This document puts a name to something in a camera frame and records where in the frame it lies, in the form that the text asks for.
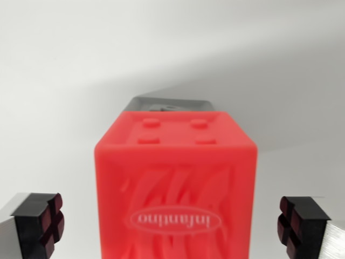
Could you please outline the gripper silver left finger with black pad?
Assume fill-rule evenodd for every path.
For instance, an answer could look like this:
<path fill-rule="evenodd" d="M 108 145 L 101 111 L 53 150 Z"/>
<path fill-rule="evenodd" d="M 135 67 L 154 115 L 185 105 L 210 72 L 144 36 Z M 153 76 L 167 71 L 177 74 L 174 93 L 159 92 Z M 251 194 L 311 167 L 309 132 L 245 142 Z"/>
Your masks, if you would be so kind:
<path fill-rule="evenodd" d="M 1 209 L 1 258 L 50 258 L 64 232 L 59 193 L 18 193 Z"/>

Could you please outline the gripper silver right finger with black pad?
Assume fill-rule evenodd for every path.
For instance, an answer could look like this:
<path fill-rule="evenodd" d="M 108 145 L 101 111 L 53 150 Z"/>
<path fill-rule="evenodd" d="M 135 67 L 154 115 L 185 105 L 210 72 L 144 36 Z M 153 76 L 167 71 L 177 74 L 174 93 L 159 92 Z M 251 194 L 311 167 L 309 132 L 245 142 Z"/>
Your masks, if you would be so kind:
<path fill-rule="evenodd" d="M 344 258 L 344 220 L 333 220 L 310 196 L 283 196 L 277 221 L 289 258 Z"/>

